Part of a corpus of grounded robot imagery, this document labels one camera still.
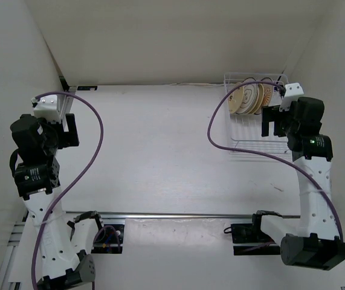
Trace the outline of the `beige plate small motifs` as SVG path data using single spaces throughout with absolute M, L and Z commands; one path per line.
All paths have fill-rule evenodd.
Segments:
M 251 111 L 252 114 L 258 114 L 258 111 L 260 110 L 263 102 L 263 96 L 264 96 L 264 87 L 261 83 L 258 84 L 258 95 L 257 95 L 257 102 L 255 106 L 253 107 L 253 110 Z

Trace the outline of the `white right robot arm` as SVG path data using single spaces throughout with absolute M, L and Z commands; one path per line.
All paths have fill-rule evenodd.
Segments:
M 297 172 L 300 192 L 300 222 L 289 225 L 282 215 L 258 211 L 253 215 L 250 234 L 263 242 L 270 237 L 280 247 L 282 262 L 328 271 L 345 260 L 345 241 L 338 213 L 330 196 L 332 142 L 320 133 L 324 103 L 299 97 L 285 108 L 262 109 L 262 136 L 286 137 L 292 153 L 290 166 Z

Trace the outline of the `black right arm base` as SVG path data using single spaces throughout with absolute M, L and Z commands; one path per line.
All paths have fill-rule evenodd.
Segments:
M 224 234 L 230 234 L 233 242 L 234 256 L 279 256 L 280 242 L 286 233 L 292 233 L 289 226 L 279 228 L 269 226 L 269 235 L 252 223 L 231 224 L 224 228 Z

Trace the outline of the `plain beige plate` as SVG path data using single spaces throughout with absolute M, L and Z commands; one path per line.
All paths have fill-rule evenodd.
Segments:
M 233 91 L 228 97 L 228 111 L 230 114 L 242 114 L 245 109 L 242 107 L 244 100 L 243 86 Z

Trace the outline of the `white plate green rim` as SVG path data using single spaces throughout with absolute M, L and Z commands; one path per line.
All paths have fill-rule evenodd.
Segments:
M 258 102 L 259 86 L 256 83 L 244 85 L 242 87 L 242 103 L 237 109 L 237 115 L 249 114 L 253 111 L 255 105 Z

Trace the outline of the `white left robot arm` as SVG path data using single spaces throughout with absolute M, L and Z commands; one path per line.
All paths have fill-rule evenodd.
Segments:
M 41 233 L 38 289 L 71 289 L 93 282 L 92 243 L 102 240 L 106 233 L 96 211 L 66 221 L 61 204 L 50 207 L 61 192 L 56 153 L 79 145 L 74 114 L 66 114 L 65 122 L 67 131 L 62 121 L 49 123 L 23 114 L 10 126 L 17 145 L 10 157 L 11 174 L 36 231 Z

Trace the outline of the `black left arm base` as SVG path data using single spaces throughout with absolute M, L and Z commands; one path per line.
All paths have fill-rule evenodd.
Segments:
M 105 229 L 94 242 L 93 254 L 121 254 L 124 242 L 124 224 L 112 224 Z

